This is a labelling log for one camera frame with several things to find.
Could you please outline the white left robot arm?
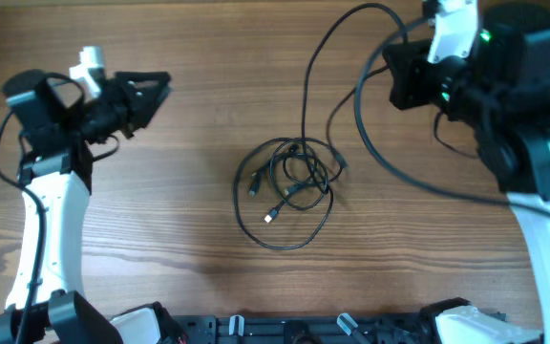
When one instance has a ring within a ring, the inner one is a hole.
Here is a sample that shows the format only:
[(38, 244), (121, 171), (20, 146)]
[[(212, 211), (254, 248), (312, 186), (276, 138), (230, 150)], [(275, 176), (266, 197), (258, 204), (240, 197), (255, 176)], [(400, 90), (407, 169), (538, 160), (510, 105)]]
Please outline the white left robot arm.
[(167, 98), (166, 72), (101, 67), (66, 76), (27, 70), (2, 92), (21, 124), (17, 176), (0, 179), (23, 197), (25, 223), (18, 270), (0, 313), (0, 343), (35, 343), (48, 330), (61, 343), (181, 343), (185, 333), (154, 302), (111, 319), (85, 297), (82, 229), (92, 195), (90, 149), (121, 133), (131, 138)]

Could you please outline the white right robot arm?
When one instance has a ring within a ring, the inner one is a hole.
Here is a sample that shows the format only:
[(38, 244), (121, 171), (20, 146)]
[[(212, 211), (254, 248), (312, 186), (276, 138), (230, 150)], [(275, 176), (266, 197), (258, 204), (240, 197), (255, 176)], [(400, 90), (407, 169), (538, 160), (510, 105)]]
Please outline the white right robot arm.
[(387, 47), (391, 103), (436, 106), (469, 125), (522, 229), (550, 343), (550, 10), (508, 2), (426, 1), (434, 36)]

